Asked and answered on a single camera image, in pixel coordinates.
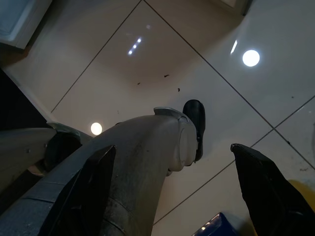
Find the floor tile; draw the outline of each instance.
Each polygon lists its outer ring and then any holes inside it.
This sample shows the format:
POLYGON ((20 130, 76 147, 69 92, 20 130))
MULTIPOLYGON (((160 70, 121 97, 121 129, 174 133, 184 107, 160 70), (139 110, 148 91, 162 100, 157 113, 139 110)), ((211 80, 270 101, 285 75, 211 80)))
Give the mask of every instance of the floor tile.
MULTIPOLYGON (((275 131, 253 147, 272 159, 285 178, 315 189, 315 171, 275 131)), ((253 235, 238 181, 235 163, 157 222, 152 236, 192 235, 217 213, 223 212, 242 235, 253 235)))
POLYGON ((29 54, 5 72, 52 111, 139 0, 57 0, 29 54))
POLYGON ((231 143, 252 145, 270 130, 267 123, 144 2, 53 115, 91 134, 94 122, 106 130, 117 122, 153 114, 156 106, 182 110, 189 99, 199 99, 206 109, 204 158, 166 178, 158 220, 233 160, 231 143))
POLYGON ((277 130, 315 167, 315 100, 311 100, 277 130))
POLYGON ((256 0, 238 27, 239 20, 233 22, 232 15, 228 20, 222 13, 216 16, 220 23, 213 21, 205 0, 148 2, 272 125, 315 94, 311 50, 315 33, 310 24, 315 20, 314 1, 256 0), (212 34, 219 36, 217 42, 211 40, 212 34), (256 66, 244 65, 247 50, 259 53, 256 66))

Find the black boot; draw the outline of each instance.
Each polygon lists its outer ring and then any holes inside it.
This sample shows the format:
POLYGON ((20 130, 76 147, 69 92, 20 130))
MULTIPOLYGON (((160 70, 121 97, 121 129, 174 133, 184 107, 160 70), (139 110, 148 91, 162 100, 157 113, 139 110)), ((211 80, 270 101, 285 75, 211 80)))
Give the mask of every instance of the black boot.
POLYGON ((186 102, 183 113, 189 117, 196 126, 198 149, 196 151, 195 162, 199 161, 203 154, 203 133, 206 129, 206 113, 205 108, 198 100, 189 100, 186 102))

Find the black shoe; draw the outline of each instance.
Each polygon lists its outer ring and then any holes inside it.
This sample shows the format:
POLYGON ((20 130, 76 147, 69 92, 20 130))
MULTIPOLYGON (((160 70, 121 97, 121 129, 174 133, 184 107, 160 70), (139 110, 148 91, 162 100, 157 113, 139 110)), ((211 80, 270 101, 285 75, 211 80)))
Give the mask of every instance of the black shoe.
POLYGON ((195 162, 199 161, 203 154, 203 133, 206 129, 206 112, 201 102, 198 100, 189 100, 186 102, 183 113, 189 117, 196 126, 198 149, 196 151, 195 162))

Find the white cabinet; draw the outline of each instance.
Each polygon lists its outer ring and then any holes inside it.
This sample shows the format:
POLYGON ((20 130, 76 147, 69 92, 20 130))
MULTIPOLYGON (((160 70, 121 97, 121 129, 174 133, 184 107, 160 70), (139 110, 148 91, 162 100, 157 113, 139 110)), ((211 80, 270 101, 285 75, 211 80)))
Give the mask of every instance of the white cabinet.
POLYGON ((0 42, 24 49, 52 0, 0 0, 0 42))

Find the blue object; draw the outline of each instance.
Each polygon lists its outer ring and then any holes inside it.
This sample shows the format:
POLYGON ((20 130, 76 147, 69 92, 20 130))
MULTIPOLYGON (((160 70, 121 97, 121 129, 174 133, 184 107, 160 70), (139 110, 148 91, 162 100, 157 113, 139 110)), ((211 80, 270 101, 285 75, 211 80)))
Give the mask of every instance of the blue object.
POLYGON ((238 233, 220 212, 192 236, 238 236, 238 233))

